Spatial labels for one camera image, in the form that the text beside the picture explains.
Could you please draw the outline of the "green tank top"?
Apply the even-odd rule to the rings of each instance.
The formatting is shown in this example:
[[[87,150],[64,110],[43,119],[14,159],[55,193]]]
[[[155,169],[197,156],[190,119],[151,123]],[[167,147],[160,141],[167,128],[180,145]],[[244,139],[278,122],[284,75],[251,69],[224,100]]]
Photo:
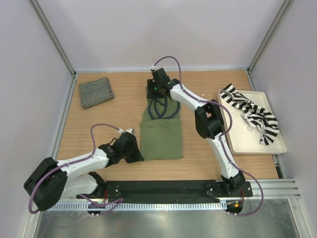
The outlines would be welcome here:
[[[183,158],[181,106],[169,97],[147,99],[140,122],[140,151],[145,161]]]

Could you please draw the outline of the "thin-striped black white tank top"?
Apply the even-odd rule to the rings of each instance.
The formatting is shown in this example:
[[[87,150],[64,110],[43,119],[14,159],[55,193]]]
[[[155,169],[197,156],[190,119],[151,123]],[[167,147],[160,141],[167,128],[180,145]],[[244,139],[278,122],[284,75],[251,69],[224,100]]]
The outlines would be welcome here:
[[[79,97],[82,109],[88,109],[114,98],[110,81],[103,77],[98,80],[80,83]]]

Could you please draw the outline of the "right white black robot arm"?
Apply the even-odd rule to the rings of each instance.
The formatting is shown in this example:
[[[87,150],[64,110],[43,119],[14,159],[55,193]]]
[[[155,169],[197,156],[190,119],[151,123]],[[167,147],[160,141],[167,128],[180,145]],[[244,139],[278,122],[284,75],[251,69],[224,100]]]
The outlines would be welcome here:
[[[151,68],[152,79],[147,83],[147,98],[171,98],[194,112],[198,135],[211,146],[221,170],[223,190],[235,196],[245,183],[243,172],[236,165],[225,138],[220,104],[208,101],[188,90],[178,79],[170,79],[163,68]]]

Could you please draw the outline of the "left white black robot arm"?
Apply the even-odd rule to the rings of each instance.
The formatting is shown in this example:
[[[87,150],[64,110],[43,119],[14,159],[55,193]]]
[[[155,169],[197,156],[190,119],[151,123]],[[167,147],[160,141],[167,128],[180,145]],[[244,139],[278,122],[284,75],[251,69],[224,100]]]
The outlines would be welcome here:
[[[35,213],[33,204],[38,211],[46,211],[60,199],[81,194],[100,198],[104,195],[106,182],[96,170],[118,164],[121,159],[129,164],[143,161],[134,130],[119,132],[119,138],[94,147],[90,153],[68,160],[56,161],[52,157],[42,160],[23,185],[30,196],[29,212]]]

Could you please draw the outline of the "wide-striped black white tank top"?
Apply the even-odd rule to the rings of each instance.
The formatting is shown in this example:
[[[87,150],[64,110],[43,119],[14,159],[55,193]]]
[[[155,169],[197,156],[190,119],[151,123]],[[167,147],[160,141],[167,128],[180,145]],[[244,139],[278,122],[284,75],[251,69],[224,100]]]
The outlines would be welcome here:
[[[246,95],[239,93],[232,84],[221,89],[220,96],[230,106],[241,110],[242,118],[249,126],[256,128],[261,133],[260,144],[273,144],[279,134],[278,121],[274,114],[255,104]]]

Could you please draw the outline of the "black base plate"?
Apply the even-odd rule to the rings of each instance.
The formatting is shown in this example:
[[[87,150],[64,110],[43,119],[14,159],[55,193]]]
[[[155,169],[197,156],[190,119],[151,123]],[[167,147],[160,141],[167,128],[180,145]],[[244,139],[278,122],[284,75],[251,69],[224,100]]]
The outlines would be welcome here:
[[[98,184],[97,189],[88,198],[117,197],[128,198],[132,195],[198,195],[210,198],[217,197],[252,197],[251,184],[246,181],[236,191],[229,192],[225,183],[221,180],[170,180],[170,181],[106,181]]]

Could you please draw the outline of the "aluminium frame rail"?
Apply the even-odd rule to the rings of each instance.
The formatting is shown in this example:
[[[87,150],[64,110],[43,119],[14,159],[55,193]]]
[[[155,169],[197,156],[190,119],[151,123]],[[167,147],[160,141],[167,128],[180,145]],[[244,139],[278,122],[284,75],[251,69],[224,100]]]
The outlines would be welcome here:
[[[252,197],[244,197],[242,195],[238,197],[217,197],[210,198],[205,196],[198,195],[180,195],[180,194],[172,194],[172,195],[159,195],[158,197],[154,197],[153,195],[132,195],[128,198],[123,198],[124,203],[145,203],[145,204],[175,204],[175,203],[211,203],[216,202],[217,200],[233,200],[233,199],[260,199],[261,197],[266,199],[273,198],[283,198],[283,197],[298,197],[299,190],[295,184],[294,180],[291,179],[261,179],[259,182],[255,182],[253,180],[248,180],[251,184],[251,189],[253,191]],[[83,199],[87,197],[86,195],[78,195],[76,197],[66,198],[66,199]],[[104,198],[107,201],[114,201],[116,199],[108,199]]]

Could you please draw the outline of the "left aluminium corner post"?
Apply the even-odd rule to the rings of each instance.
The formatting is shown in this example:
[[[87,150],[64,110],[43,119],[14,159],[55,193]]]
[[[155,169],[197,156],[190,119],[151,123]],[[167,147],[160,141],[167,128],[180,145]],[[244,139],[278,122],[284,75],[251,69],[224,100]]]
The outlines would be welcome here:
[[[28,0],[30,6],[33,8],[35,14],[37,15],[39,21],[41,22],[42,26],[44,27],[47,35],[49,36],[52,44],[54,45],[55,49],[57,50],[58,54],[60,55],[62,61],[64,62],[66,68],[72,75],[72,77],[76,76],[76,71],[73,68],[69,58],[66,55],[65,50],[63,49],[62,45],[60,44],[49,20],[47,19],[42,7],[40,6],[37,0]]]

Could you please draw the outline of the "aluminium corner post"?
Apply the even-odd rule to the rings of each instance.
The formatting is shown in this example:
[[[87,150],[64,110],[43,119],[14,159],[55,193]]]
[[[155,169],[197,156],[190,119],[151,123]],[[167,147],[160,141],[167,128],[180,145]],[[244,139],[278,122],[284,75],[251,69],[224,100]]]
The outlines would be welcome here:
[[[42,26],[44,27],[47,35],[49,36],[52,44],[54,45],[55,49],[57,50],[58,54],[60,55],[62,61],[64,62],[66,68],[72,75],[72,77],[76,76],[76,71],[73,68],[69,58],[66,55],[65,50],[63,49],[62,45],[60,44],[49,20],[47,19],[42,7],[40,6],[37,0],[28,0],[30,6],[33,8],[35,14],[37,15],[39,21],[41,22]]]
[[[257,65],[258,61],[260,60],[262,54],[264,53],[266,47],[269,45],[270,41],[272,40],[274,34],[276,33],[276,31],[278,30],[279,25],[281,24],[283,18],[285,17],[285,15],[287,14],[288,10],[290,9],[290,7],[293,4],[293,0],[284,0],[281,4],[281,6],[279,7],[272,23],[270,24],[263,40],[261,41],[249,67],[247,68],[247,72],[250,75],[253,71],[253,69],[255,68],[255,66]]]

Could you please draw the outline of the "right aluminium corner post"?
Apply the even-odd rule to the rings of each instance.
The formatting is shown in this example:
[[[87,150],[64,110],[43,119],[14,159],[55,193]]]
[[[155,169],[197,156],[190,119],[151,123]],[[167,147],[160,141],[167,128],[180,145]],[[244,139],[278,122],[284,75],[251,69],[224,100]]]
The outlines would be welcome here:
[[[260,60],[262,54],[264,53],[266,47],[269,45],[270,41],[272,40],[274,34],[276,33],[276,31],[278,30],[279,25],[281,24],[283,18],[285,17],[285,15],[287,14],[288,10],[290,9],[290,7],[293,4],[293,0],[284,0],[281,4],[281,6],[279,7],[272,23],[270,24],[263,40],[261,41],[249,67],[247,68],[247,72],[250,75],[253,71],[253,69],[255,68],[255,66],[257,65],[258,61]]]

